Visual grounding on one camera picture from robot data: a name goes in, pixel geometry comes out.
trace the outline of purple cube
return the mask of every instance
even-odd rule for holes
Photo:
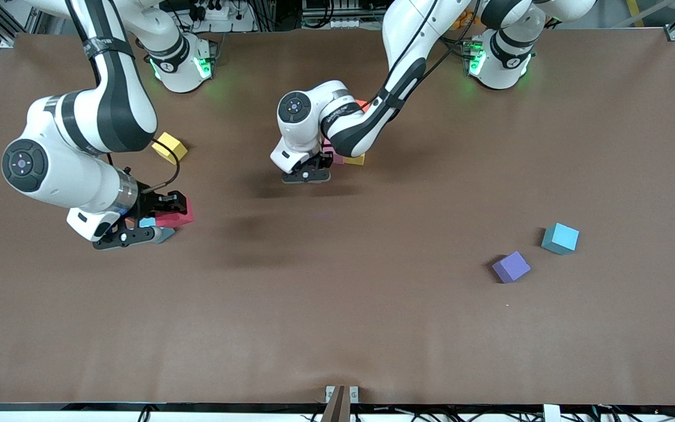
[[[512,283],[530,271],[530,265],[525,262],[525,258],[519,251],[514,251],[494,264],[493,270],[503,283]]]

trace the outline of green led light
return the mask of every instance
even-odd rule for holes
[[[155,62],[153,62],[152,59],[150,59],[150,65],[152,65],[152,70],[155,71],[155,79],[161,80],[161,75],[158,74],[158,67],[155,65]]]
[[[210,77],[210,64],[207,62],[206,59],[195,59],[195,65],[199,71],[199,75],[203,79],[207,79]]]
[[[486,61],[486,52],[481,51],[479,56],[471,61],[471,74],[478,75],[480,73],[480,68],[483,67],[483,63]]]
[[[520,72],[520,76],[524,75],[527,72],[527,64],[530,62],[530,58],[533,57],[532,54],[529,54],[523,63],[523,70]]]

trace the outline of pink cube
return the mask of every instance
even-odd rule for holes
[[[332,152],[332,163],[334,165],[341,165],[343,163],[343,155],[338,155],[338,153],[335,152],[335,148],[332,148],[332,144],[330,144],[329,139],[325,139],[325,142],[322,145],[322,151]]]
[[[155,213],[155,225],[158,227],[175,228],[195,221],[195,214],[192,213],[192,204],[187,198],[187,213]]]

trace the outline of yellow cube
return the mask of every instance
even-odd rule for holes
[[[158,142],[164,144],[166,147],[169,147],[169,149],[171,149],[171,151],[173,151],[173,153],[176,154],[176,157],[179,158],[179,161],[182,160],[184,155],[187,155],[186,147],[184,147],[184,145],[182,145],[182,143],[178,139],[169,135],[167,132],[163,132],[161,137],[158,138]],[[166,160],[168,160],[172,164],[176,164],[176,160],[173,159],[173,155],[171,155],[171,153],[168,152],[168,149],[161,147],[155,142],[153,142],[152,147],[155,150],[155,152],[161,155],[161,157],[166,158]]]
[[[345,157],[345,158],[343,158],[343,164],[362,166],[362,165],[364,165],[364,158],[365,157],[366,157],[366,153],[363,153],[363,154],[359,155],[358,157]]]

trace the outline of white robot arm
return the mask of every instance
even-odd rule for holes
[[[124,217],[186,211],[186,198],[153,193],[128,172],[99,159],[140,151],[153,141],[158,121],[140,83],[112,0],[67,0],[97,87],[35,101],[25,130],[2,157],[2,173],[24,195],[69,208],[67,223],[98,249],[151,241],[160,230],[132,233]]]
[[[54,16],[70,16],[64,0],[26,0]],[[212,77],[214,57],[210,41],[183,33],[173,19],[155,5],[161,0],[115,0],[115,8],[124,26],[137,36],[155,69],[156,77],[174,93],[188,93]]]
[[[356,104],[345,84],[338,80],[283,96],[278,105],[278,126],[282,137],[270,158],[284,171],[284,182],[329,180],[329,172],[322,170],[330,164],[329,155],[321,153],[322,136],[330,139],[337,154],[357,157],[366,152],[387,122],[400,112],[413,89],[426,77],[426,58],[432,46],[470,2],[396,0],[392,3],[382,26],[390,70],[366,112]],[[582,16],[594,2],[536,0],[539,8],[560,19]],[[532,3],[533,0],[479,0],[476,11],[485,24],[494,28],[487,32],[496,32],[496,40],[512,40],[517,48],[527,49],[529,55],[544,25],[544,12]],[[534,25],[540,26],[535,35],[531,34],[535,31],[530,29]],[[501,57],[504,63],[509,58],[504,54]]]
[[[546,24],[546,15],[561,22],[576,21],[590,11],[595,0],[533,0],[532,4],[530,0],[490,0],[486,3],[480,21],[488,29],[472,38],[476,47],[469,50],[474,57],[467,62],[467,70],[487,88],[507,89],[527,72],[533,46]]]

